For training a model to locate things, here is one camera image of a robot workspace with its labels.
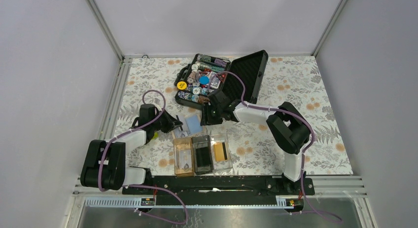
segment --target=black case lid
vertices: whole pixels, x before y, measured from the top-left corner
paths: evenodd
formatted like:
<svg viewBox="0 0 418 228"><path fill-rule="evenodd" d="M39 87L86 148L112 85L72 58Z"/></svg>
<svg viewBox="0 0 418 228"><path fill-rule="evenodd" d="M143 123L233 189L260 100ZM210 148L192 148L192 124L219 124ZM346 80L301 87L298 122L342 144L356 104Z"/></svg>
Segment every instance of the black case lid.
<svg viewBox="0 0 418 228"><path fill-rule="evenodd" d="M258 92L260 91L268 58L267 52L261 50L231 62L228 71L238 75L244 82L244 100L249 103L257 103ZM241 99L243 86L234 76L227 76L222 86L222 91L229 99L234 101L235 99Z"/></svg>

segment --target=table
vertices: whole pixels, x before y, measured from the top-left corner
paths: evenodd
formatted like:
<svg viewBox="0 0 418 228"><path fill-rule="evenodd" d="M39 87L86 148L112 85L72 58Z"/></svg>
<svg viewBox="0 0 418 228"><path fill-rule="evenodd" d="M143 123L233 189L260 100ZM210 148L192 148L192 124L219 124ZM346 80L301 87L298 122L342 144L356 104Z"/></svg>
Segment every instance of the table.
<svg viewBox="0 0 418 228"><path fill-rule="evenodd" d="M155 89L167 99L171 115L200 115L200 111L177 104L174 96L176 74L192 62L192 58L133 59L115 135L126 131L138 116L142 94ZM157 94L148 94L152 102ZM345 146L325 91L322 78L312 56L270 57L258 96L258 104L279 106L291 102L312 125L317 141L306 152L305 169L309 175L352 174ZM233 169L216 175L279 175L284 170L283 151L266 126L226 121L207 126L211 134L227 133ZM126 157L129 166L150 168L153 175L174 175L174 149L171 134L159 132L158 138L136 148Z"/></svg>

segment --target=blue lid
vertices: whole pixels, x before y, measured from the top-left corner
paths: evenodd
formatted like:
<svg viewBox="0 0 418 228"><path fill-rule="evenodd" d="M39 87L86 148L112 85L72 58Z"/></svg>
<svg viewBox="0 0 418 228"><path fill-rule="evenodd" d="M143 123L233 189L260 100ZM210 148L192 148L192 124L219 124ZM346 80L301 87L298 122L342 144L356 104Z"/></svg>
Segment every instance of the blue lid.
<svg viewBox="0 0 418 228"><path fill-rule="evenodd" d="M209 77L202 76L202 77L199 78L199 82L200 82L200 84L206 85L206 84L209 83Z"/></svg>

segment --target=leaf pattern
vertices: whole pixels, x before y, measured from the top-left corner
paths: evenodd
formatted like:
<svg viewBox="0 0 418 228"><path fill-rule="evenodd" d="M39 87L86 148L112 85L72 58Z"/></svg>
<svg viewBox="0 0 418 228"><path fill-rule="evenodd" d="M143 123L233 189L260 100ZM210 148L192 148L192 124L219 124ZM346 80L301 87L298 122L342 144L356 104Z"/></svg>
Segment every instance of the leaf pattern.
<svg viewBox="0 0 418 228"><path fill-rule="evenodd" d="M142 94L149 89L161 91L171 115L191 116L200 111L177 104L174 96L176 74L192 58L134 59L119 109L115 135L126 131L139 113ZM148 94L153 102L157 94ZM258 104L277 107L291 102L313 126L317 141L306 152L308 174L352 174L345 147L329 103L315 58L311 56L270 57L258 95ZM225 121L206 127L211 134L227 133L234 168L214 175L272 175L284 170L284 153L266 126ZM174 174L174 149L171 133L158 132L147 145L126 157L131 166L147 167L153 175Z"/></svg>

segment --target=yellow lid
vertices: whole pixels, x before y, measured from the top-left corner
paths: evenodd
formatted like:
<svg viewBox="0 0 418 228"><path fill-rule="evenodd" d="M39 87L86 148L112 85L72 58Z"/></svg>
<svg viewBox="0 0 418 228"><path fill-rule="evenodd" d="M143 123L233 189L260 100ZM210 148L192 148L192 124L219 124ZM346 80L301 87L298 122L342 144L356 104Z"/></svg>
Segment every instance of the yellow lid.
<svg viewBox="0 0 418 228"><path fill-rule="evenodd" d="M184 89L186 89L186 88L187 88L187 83L186 83L186 82L184 82L184 81L179 81L179 82L177 83L177 88L178 88L179 90L184 90Z"/></svg>

